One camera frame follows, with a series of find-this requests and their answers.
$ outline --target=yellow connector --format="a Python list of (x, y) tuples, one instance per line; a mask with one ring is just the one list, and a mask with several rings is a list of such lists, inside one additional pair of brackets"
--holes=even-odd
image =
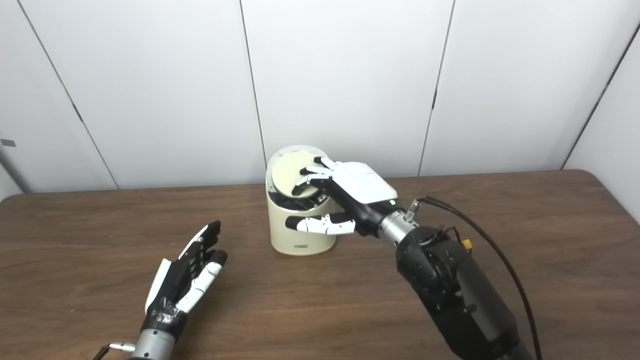
[(462, 240), (462, 246), (465, 247), (465, 250), (471, 250), (474, 246), (471, 245), (471, 240), (466, 239), (466, 240)]

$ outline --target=black arm segment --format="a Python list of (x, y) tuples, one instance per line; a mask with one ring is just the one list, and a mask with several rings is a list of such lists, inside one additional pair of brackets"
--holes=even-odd
[(463, 245), (420, 226), (396, 249), (411, 284), (451, 350), (463, 360), (532, 360), (515, 318)]

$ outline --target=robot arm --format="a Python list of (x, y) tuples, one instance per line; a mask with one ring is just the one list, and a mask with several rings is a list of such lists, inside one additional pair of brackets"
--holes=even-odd
[(212, 222), (189, 241), (176, 260), (163, 259), (147, 295), (138, 343), (111, 343), (93, 360), (101, 359), (110, 348), (132, 352), (130, 360), (169, 360), (188, 313), (227, 260), (226, 252), (211, 249), (219, 234), (220, 222)]
[(531, 360), (508, 307), (474, 258), (442, 229), (413, 221), (396, 191), (370, 167), (316, 158), (296, 185), (323, 189), (345, 213), (289, 217), (290, 229), (342, 234), (353, 230), (387, 241), (398, 272), (409, 282), (451, 350), (464, 360)]

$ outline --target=white robotic hand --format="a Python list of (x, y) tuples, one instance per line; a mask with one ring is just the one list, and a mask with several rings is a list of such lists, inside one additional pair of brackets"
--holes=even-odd
[(289, 229), (321, 234), (348, 234), (357, 231), (361, 235), (379, 237), (379, 224), (389, 214), (402, 210), (397, 193), (371, 167), (364, 163), (332, 161), (316, 157), (314, 162), (322, 167), (306, 167), (305, 175), (294, 187), (293, 195), (304, 188), (322, 189), (343, 209), (343, 213), (316, 217), (289, 217)]
[(193, 309), (227, 260), (226, 252), (210, 250), (219, 234), (220, 222), (212, 222), (189, 241), (177, 260), (162, 260), (147, 296), (146, 313), (170, 305), (183, 313)]

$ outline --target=cylindrical container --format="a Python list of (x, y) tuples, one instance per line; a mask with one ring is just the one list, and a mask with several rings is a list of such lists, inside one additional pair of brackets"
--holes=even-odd
[(271, 244), (283, 254), (318, 254), (329, 250), (335, 243), (335, 235), (304, 233), (285, 226), (289, 216), (310, 217), (334, 212), (333, 200), (322, 190), (309, 186), (299, 196), (291, 193), (303, 178), (300, 169), (322, 166), (314, 163), (316, 156), (326, 154), (313, 146), (289, 146), (276, 152), (267, 165), (266, 195)]

